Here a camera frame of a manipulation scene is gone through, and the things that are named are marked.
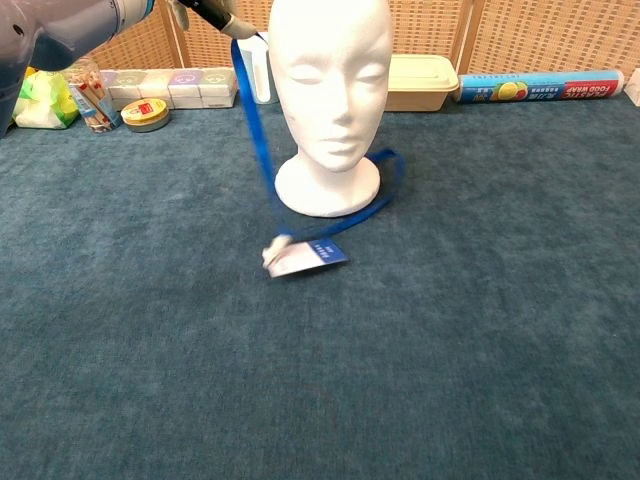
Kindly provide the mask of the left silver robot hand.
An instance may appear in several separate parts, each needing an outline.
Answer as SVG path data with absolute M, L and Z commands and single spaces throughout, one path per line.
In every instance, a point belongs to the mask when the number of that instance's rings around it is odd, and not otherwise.
M 258 35 L 258 29 L 250 22 L 239 19 L 221 1 L 171 0 L 172 13 L 183 31 L 190 27 L 189 11 L 195 12 L 210 26 L 234 40 L 245 40 Z

